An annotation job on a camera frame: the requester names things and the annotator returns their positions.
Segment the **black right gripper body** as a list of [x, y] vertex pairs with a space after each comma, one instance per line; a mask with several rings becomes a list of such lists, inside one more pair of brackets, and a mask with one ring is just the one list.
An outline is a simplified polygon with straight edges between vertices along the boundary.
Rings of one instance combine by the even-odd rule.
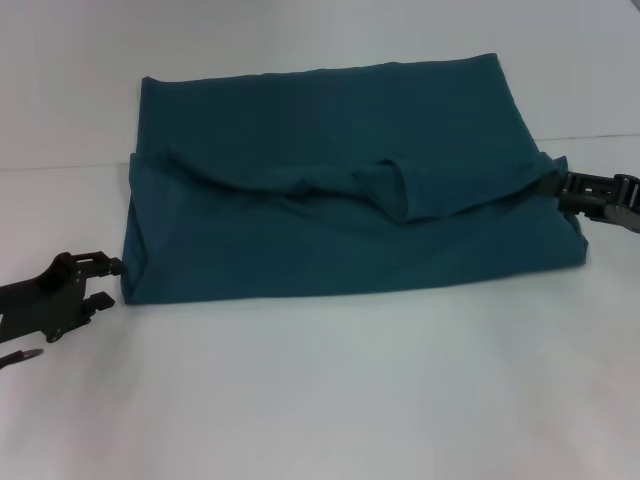
[[618, 193], [610, 209], [610, 219], [620, 227], [639, 233], [639, 179], [627, 174], [614, 176]]

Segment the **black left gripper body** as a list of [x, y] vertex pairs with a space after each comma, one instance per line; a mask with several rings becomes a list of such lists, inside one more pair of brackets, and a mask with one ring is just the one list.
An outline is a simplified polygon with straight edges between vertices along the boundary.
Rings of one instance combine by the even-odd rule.
[[41, 274], [1, 288], [1, 341], [41, 333], [49, 343], [87, 325], [95, 310], [85, 297], [95, 255], [61, 253]]

